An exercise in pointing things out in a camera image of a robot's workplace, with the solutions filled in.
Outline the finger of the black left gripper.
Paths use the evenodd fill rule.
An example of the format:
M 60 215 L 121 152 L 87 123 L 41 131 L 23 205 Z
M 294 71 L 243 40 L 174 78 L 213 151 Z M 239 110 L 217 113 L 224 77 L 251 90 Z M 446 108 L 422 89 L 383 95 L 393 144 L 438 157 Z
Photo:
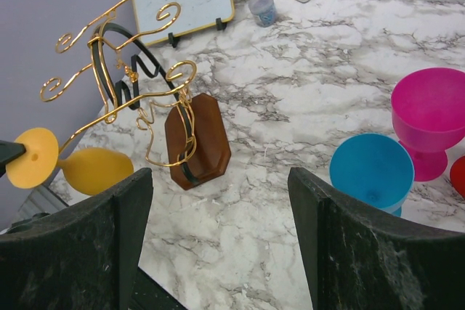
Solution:
M 0 141 L 0 177 L 6 173 L 6 165 L 24 155 L 26 148 L 16 142 Z

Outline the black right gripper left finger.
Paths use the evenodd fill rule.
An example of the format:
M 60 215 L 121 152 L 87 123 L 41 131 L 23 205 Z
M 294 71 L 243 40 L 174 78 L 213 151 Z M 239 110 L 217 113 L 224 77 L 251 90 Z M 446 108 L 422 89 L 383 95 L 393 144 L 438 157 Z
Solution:
M 153 198 L 150 169 L 1 236 L 2 309 L 127 309 Z

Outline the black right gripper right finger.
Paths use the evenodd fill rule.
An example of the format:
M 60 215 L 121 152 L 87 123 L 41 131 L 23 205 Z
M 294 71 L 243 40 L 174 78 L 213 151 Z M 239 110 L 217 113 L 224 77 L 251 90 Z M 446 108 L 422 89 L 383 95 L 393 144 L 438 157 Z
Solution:
M 305 168 L 288 195 L 314 309 L 462 309 L 464 234 L 417 224 Z

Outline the yellow wine glass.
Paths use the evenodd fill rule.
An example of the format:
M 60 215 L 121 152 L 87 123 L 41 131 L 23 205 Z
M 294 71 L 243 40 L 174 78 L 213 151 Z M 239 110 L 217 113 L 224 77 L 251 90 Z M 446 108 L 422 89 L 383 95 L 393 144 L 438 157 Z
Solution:
M 72 188 L 93 196 L 134 173 L 128 156 L 105 148 L 85 148 L 59 159 L 59 143 L 49 129 L 29 129 L 15 143 L 24 146 L 25 152 L 6 164 L 6 175 L 20 189 L 37 187 L 58 167 Z

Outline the blue wine glass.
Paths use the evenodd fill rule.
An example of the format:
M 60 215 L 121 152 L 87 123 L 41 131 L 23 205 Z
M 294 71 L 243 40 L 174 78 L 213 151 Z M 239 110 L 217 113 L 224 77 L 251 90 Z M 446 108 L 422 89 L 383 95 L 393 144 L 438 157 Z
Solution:
M 410 155 L 399 142 L 382 134 L 364 133 L 351 136 L 337 147 L 329 176 L 337 190 L 401 216 L 415 170 Z

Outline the red wine glass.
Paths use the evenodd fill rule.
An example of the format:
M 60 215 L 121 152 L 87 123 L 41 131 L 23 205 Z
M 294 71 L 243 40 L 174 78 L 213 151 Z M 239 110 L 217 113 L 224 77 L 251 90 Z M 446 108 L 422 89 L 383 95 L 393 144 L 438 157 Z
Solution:
M 450 183 L 460 196 L 465 197 L 465 157 L 456 160 L 450 168 Z

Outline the pink wine glass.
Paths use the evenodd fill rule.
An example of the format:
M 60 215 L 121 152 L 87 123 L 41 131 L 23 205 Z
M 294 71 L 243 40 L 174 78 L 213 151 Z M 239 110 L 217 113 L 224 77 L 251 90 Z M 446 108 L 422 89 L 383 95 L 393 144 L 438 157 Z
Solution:
M 446 150 L 464 138 L 464 72 L 426 68 L 402 78 L 391 95 L 392 125 L 410 155 L 416 181 L 448 165 Z

